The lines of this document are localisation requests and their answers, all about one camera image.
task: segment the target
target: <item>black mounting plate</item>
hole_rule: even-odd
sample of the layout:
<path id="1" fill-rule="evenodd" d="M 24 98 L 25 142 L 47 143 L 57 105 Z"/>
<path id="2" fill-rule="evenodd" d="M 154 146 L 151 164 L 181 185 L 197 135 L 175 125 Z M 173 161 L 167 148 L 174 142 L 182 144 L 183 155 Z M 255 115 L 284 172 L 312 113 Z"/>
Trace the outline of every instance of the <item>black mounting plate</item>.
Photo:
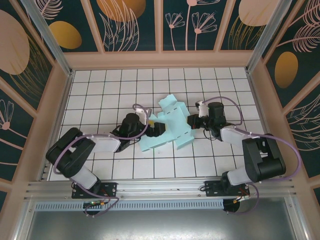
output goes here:
<path id="1" fill-rule="evenodd" d="M 117 193 L 116 182 L 102 182 L 101 189 L 97 193 L 100 196 L 115 197 Z M 72 199 L 97 199 L 98 197 L 92 196 L 84 192 L 77 184 L 72 185 Z"/>
<path id="2" fill-rule="evenodd" d="M 240 184 L 228 189 L 228 193 L 223 191 L 221 181 L 205 181 L 203 191 L 207 197 L 236 197 L 243 194 L 250 195 L 249 188 L 246 189 L 245 184 Z"/>

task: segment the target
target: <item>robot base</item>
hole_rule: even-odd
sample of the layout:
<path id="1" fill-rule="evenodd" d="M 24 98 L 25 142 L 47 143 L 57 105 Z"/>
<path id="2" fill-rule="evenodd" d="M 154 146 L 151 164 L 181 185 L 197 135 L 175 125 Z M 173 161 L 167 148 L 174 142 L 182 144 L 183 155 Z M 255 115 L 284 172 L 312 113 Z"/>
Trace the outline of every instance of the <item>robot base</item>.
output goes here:
<path id="1" fill-rule="evenodd" d="M 117 193 L 116 182 L 102 182 L 100 190 L 97 195 L 106 197 L 115 197 Z M 84 192 L 77 184 L 72 185 L 72 199 L 97 199 L 98 197 L 92 196 Z"/>

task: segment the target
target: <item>flower illustration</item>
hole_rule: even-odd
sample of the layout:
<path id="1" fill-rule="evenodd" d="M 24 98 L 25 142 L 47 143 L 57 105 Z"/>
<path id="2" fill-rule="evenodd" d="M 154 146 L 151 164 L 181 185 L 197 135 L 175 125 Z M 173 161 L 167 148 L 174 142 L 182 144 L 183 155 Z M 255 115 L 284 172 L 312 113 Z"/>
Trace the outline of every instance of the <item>flower illustration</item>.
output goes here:
<path id="1" fill-rule="evenodd" d="M 210 5 L 210 4 L 216 4 L 219 2 L 220 0 L 186 0 L 186 3 L 189 5 L 187 16 L 186 16 L 186 28 L 185 28 L 185 50 L 186 51 L 188 51 L 188 27 L 189 27 L 190 8 L 197 5 Z"/>
<path id="2" fill-rule="evenodd" d="M 0 100 L 0 129 L 8 130 L 10 128 L 10 121 L 14 114 L 15 105 L 8 101 L 7 107 L 3 99 Z"/>
<path id="3" fill-rule="evenodd" d="M 14 134 L 17 134 L 18 136 L 26 139 L 27 138 L 26 136 L 14 131 L 10 128 L 10 122 L 11 122 L 12 116 L 14 114 L 14 109 L 15 109 L 15 105 L 12 102 L 8 101 L 8 103 L 6 105 L 6 103 L 3 99 L 0 100 L 0 130 L 5 130 L 5 131 L 9 130 L 9 131 L 13 132 Z M 15 145 L 12 142 L 6 141 L 2 138 L 0 138 L 0 142 L 7 144 L 11 147 L 14 147 L 16 149 L 23 150 L 23 147 Z"/>
<path id="4" fill-rule="evenodd" d="M 172 16 L 170 13 L 167 13 L 165 15 L 165 19 L 166 19 L 166 22 L 168 23 L 169 28 L 170 28 L 172 46 L 173 46 L 173 50 L 175 51 L 176 48 L 175 48 L 175 43 L 174 43 L 174 37 L 172 34 L 172 29 L 183 27 L 186 24 L 186 22 L 183 21 L 183 17 L 181 16 L 181 12 L 179 14 L 173 13 Z"/>
<path id="5" fill-rule="evenodd" d="M 186 0 L 189 6 L 216 4 L 220 0 Z"/>
<path id="6" fill-rule="evenodd" d="M 198 34 L 209 33 L 217 30 L 217 25 L 214 13 L 203 13 L 199 18 L 199 12 L 192 14 L 192 24 L 195 32 L 194 50 L 197 50 Z"/>

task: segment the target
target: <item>grid tile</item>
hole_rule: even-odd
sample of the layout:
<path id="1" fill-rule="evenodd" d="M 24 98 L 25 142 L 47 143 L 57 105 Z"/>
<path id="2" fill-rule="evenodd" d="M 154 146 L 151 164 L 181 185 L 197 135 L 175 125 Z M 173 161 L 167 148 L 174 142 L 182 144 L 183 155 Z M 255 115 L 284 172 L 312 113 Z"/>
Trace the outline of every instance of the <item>grid tile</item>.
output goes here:
<path id="1" fill-rule="evenodd" d="M 60 134 L 72 127 L 88 134 L 107 134 L 128 113 L 134 113 L 134 103 L 153 108 L 157 114 L 162 111 L 158 102 L 170 93 L 186 103 L 190 114 L 199 112 L 197 101 L 231 98 L 240 103 L 244 116 L 239 128 L 263 133 L 244 68 L 203 67 L 77 71 Z M 225 99 L 222 102 L 227 121 L 239 123 L 237 108 Z M 179 150 L 174 142 L 145 152 L 134 144 L 118 153 L 92 153 L 85 165 L 102 180 L 209 177 L 243 166 L 243 154 L 241 147 L 210 141 L 203 129 L 197 129 L 193 144 Z M 50 175 L 50 180 L 66 180 Z"/>
<path id="2" fill-rule="evenodd" d="M 93 70 L 91 71 L 89 82 L 104 82 L 106 79 L 106 70 Z"/>

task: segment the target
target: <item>foam piece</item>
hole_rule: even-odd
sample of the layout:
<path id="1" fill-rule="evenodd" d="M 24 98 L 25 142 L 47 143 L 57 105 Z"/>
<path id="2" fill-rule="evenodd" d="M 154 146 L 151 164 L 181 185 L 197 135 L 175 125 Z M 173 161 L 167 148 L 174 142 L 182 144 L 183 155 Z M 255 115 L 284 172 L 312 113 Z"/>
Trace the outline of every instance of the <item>foam piece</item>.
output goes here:
<path id="1" fill-rule="evenodd" d="M 175 141 L 177 149 L 192 143 L 195 139 L 196 131 L 191 129 L 187 123 L 190 113 L 184 102 L 179 102 L 173 94 L 159 101 L 162 112 L 157 116 L 151 114 L 149 120 L 165 124 L 165 132 L 158 137 L 141 137 L 139 141 L 141 151 L 147 151 Z"/>

